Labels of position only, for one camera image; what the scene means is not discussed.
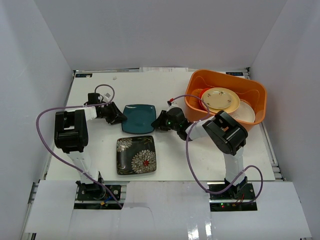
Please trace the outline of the small orange plate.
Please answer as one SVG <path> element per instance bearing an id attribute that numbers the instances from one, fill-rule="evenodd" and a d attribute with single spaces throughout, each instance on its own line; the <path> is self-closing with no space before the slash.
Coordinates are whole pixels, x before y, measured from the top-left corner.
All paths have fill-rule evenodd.
<path id="1" fill-rule="evenodd" d="M 200 104 L 200 106 L 204 109 L 204 110 L 206 110 L 207 108 L 206 108 L 206 106 L 203 104 L 203 94 L 206 92 L 206 91 L 208 91 L 210 88 L 204 88 L 200 93 L 199 93 L 199 95 L 198 95 L 198 97 L 200 98 L 200 100 L 198 101 L 199 102 L 199 104 Z"/>

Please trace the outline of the black floral square plate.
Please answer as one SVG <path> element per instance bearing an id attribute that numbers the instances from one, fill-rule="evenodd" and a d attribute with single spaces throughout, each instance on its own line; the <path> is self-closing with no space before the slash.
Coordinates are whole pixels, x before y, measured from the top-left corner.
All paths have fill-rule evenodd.
<path id="1" fill-rule="evenodd" d="M 151 135 L 119 138 L 116 141 L 118 175 L 140 175 L 157 170 L 155 141 Z"/>

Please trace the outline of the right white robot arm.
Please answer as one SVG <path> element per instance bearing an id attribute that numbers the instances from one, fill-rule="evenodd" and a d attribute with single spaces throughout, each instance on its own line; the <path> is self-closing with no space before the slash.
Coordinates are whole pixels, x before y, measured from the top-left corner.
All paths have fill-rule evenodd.
<path id="1" fill-rule="evenodd" d="M 248 182 L 243 163 L 248 132 L 228 113 L 221 110 L 207 119 L 190 122 L 180 107 L 171 106 L 168 110 L 162 110 L 151 126 L 160 131 L 176 131 L 177 135 L 185 141 L 187 164 L 194 180 L 205 192 L 211 195 L 226 192 L 226 195 L 233 200 L 243 195 L 244 186 Z M 189 142 L 204 137 L 209 137 L 224 156 L 225 188 L 219 191 L 206 189 L 198 180 L 191 165 Z"/>

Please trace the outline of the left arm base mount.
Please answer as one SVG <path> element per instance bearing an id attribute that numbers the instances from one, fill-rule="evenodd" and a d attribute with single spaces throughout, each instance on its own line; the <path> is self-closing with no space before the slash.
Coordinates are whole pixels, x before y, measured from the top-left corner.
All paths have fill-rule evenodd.
<path id="1" fill-rule="evenodd" d="M 73 208 L 75 210 L 121 210 L 124 205 L 124 200 L 121 197 L 122 186 L 112 184 L 106 185 L 106 187 L 112 192 L 121 206 L 104 188 L 85 191 L 83 188 L 78 187 Z"/>

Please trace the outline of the teal square plate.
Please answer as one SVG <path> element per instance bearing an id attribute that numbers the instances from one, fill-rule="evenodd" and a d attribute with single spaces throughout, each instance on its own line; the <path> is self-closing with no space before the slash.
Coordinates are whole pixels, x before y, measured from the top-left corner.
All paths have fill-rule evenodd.
<path id="1" fill-rule="evenodd" d="M 121 124 L 122 131 L 132 135 L 144 135 L 154 131 L 152 123 L 156 120 L 156 108 L 149 104 L 128 104 L 123 114 L 127 117 Z"/>

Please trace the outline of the cream round plate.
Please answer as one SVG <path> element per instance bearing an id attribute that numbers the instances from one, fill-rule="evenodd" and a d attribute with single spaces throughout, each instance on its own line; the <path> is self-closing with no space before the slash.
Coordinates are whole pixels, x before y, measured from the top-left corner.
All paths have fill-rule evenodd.
<path id="1" fill-rule="evenodd" d="M 237 110 L 230 114 L 235 120 L 243 121 L 246 123 L 254 123 L 255 122 L 255 112 L 252 107 L 244 101 L 240 101 L 239 107 Z"/>

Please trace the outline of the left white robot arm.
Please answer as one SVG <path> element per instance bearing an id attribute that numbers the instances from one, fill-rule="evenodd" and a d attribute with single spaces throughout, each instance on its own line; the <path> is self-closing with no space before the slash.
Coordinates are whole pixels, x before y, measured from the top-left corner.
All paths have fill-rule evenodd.
<path id="1" fill-rule="evenodd" d="M 89 143 L 87 122 L 95 119 L 105 119 L 108 124 L 114 125 L 122 123 L 127 117 L 114 102 L 99 93 L 88 93 L 83 107 L 55 113 L 54 143 L 80 169 L 80 180 L 76 182 L 79 189 L 99 200 L 105 196 L 106 187 L 101 184 L 103 178 L 85 151 Z"/>

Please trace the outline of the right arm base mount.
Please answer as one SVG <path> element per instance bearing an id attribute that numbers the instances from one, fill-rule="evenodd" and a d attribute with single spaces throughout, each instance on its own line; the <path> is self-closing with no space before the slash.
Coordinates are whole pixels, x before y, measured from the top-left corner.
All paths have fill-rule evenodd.
<path id="1" fill-rule="evenodd" d="M 251 183 L 247 183 L 237 196 L 226 191 L 221 194 L 210 194 L 210 211 L 213 212 L 253 212 L 257 211 L 257 203 L 253 201 L 255 191 Z"/>

